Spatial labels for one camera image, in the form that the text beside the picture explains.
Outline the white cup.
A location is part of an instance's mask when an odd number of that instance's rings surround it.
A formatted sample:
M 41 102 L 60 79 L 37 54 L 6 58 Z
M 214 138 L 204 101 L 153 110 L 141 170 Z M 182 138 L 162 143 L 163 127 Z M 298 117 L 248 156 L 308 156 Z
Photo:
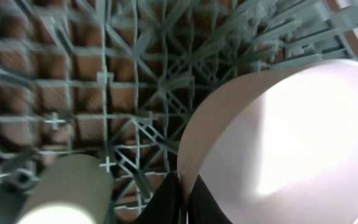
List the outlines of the white cup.
M 109 208 L 113 177 L 99 160 L 85 154 L 57 159 L 42 172 L 17 223 L 103 223 Z

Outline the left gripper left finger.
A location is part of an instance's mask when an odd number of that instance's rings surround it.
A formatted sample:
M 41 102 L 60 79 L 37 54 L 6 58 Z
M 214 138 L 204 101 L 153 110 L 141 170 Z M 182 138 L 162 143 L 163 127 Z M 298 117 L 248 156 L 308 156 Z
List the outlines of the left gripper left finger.
M 181 203 L 179 178 L 169 173 L 134 224 L 178 224 Z

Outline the pink white bowl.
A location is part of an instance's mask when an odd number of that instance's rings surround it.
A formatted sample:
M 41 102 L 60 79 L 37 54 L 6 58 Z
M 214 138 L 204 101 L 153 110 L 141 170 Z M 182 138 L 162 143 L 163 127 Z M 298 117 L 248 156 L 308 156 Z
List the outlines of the pink white bowl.
M 231 223 L 358 222 L 358 61 L 241 75 L 197 107 L 177 172 Z

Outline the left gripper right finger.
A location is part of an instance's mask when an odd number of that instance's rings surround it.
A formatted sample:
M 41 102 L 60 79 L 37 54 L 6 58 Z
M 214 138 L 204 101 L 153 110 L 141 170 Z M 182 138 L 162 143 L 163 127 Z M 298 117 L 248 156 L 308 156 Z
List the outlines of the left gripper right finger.
M 200 175 L 188 199 L 189 224 L 231 224 Z

